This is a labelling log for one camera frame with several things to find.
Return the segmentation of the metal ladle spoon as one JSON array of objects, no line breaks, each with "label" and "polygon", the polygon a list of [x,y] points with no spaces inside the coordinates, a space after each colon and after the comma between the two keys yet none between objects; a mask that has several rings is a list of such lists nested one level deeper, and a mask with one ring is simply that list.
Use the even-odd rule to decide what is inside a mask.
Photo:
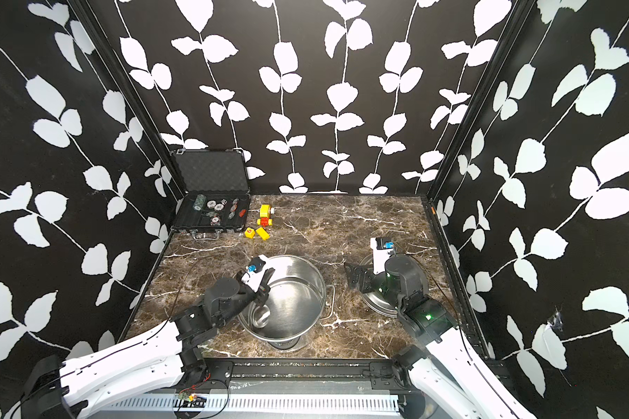
[{"label": "metal ladle spoon", "polygon": [[260,330],[265,328],[271,316],[271,309],[268,305],[256,305],[250,315],[251,325],[254,329]]}]

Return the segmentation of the stainless steel pot lid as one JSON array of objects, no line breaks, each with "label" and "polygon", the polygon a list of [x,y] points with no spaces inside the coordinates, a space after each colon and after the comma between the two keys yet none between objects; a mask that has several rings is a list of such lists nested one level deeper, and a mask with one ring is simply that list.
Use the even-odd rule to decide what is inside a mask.
[{"label": "stainless steel pot lid", "polygon": [[396,254],[385,263],[385,281],[378,292],[362,294],[378,313],[396,318],[427,299],[431,277],[417,259]]}]

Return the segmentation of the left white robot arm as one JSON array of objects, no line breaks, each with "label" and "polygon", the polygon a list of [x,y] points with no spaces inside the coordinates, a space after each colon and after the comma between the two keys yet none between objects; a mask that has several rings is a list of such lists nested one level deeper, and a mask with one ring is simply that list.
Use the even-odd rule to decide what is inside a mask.
[{"label": "left white robot arm", "polygon": [[94,354],[36,364],[24,386],[23,418],[89,418],[152,390],[188,388],[209,376],[200,345],[249,305],[267,301],[274,269],[222,278],[202,299],[149,331]]}]

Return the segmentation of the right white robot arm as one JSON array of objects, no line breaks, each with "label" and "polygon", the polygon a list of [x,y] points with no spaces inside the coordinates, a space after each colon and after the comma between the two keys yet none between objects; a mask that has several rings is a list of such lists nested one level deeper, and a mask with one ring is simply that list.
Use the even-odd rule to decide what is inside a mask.
[{"label": "right white robot arm", "polygon": [[504,385],[501,364],[482,359],[461,323],[426,295],[429,277],[415,258],[394,254],[381,271],[375,265],[344,265],[348,286],[378,292],[397,312],[415,345],[395,358],[380,378],[398,384],[412,399],[434,403],[451,418],[531,418]]}]

